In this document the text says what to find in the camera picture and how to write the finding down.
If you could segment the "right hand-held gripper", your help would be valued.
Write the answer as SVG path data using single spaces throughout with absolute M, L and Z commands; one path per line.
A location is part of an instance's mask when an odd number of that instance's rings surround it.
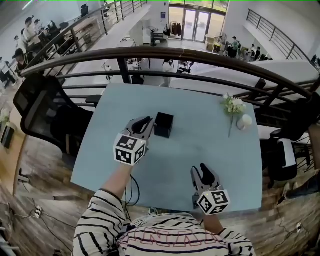
M 193 208 L 199 208 L 206 216 L 223 213 L 230 204 L 230 196 L 221 185 L 219 176 L 211 172 L 204 164 L 200 164 L 203 176 L 192 166 L 190 173 L 195 193 L 192 196 Z

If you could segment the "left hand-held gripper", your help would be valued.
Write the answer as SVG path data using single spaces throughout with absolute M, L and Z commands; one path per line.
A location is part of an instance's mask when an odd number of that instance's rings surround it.
M 148 141 L 156 126 L 150 116 L 132 119 L 114 141 L 114 160 L 134 166 L 146 154 Z

